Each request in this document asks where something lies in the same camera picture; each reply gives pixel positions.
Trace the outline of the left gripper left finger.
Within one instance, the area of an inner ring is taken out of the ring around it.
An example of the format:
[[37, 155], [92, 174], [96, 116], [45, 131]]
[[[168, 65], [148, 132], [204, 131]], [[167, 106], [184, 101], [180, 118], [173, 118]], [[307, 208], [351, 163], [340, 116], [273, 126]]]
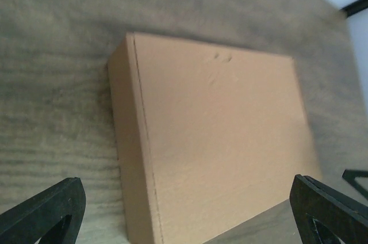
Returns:
[[66, 178], [1, 214], [1, 243], [75, 243], [86, 208], [80, 178]]

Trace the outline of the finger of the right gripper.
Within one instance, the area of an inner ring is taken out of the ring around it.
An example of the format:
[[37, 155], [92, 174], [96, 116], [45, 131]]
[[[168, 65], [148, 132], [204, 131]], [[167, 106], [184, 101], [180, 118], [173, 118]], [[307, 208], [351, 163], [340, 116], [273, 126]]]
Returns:
[[346, 169], [342, 174], [342, 179], [344, 179], [345, 182], [350, 184], [364, 198], [368, 198], [368, 191], [357, 181], [357, 178], [367, 178], [367, 177], [368, 177], [367, 171], [365, 170]]

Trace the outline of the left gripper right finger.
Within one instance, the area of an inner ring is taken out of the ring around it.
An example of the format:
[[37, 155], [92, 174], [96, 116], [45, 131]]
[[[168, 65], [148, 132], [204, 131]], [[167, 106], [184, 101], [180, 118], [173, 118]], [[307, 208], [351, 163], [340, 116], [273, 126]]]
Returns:
[[296, 175], [289, 196], [302, 243], [367, 243], [367, 206]]

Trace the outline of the cardboard box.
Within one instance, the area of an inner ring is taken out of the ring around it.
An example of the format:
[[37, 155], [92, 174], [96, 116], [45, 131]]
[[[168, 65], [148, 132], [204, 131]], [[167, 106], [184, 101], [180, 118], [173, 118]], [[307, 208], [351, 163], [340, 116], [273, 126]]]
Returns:
[[130, 243], [205, 243], [322, 177], [289, 56], [135, 32], [108, 74]]

